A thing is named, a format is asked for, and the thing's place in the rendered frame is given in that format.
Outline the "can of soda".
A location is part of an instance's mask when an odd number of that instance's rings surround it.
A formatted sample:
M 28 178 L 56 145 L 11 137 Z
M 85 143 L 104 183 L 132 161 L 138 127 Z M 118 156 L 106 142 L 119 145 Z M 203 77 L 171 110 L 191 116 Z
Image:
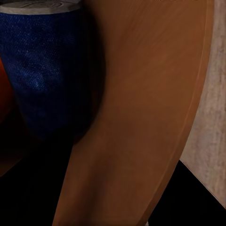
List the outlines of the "can of soda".
M 0 58 L 31 135 L 92 120 L 89 27 L 81 0 L 0 0 Z M 25 129 L 26 129 L 25 128 Z
M 0 122 L 0 131 L 4 133 L 10 133 L 26 128 L 23 115 L 17 104 L 9 111 L 5 118 Z
M 15 106 L 16 98 L 0 58 L 0 122 Z

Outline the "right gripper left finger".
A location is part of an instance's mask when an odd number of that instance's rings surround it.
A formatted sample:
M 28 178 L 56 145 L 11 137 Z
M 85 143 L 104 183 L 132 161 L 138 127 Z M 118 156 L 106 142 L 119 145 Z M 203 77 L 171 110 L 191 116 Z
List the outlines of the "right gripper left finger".
M 54 131 L 0 178 L 0 226 L 52 226 L 73 141 Z

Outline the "trash can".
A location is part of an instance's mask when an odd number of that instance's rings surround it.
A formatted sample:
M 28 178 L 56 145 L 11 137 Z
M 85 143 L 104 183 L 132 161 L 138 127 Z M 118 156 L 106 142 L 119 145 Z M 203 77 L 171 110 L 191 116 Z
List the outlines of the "trash can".
M 81 0 L 92 120 L 73 148 L 52 226 L 145 226 L 190 134 L 214 0 Z M 0 131 L 0 178 L 43 140 Z

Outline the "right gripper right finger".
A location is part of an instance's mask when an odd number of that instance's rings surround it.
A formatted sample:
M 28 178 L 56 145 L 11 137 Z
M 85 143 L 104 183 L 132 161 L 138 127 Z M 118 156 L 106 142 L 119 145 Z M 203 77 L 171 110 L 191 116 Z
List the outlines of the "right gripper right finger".
M 226 226 L 226 209 L 179 160 L 149 226 Z

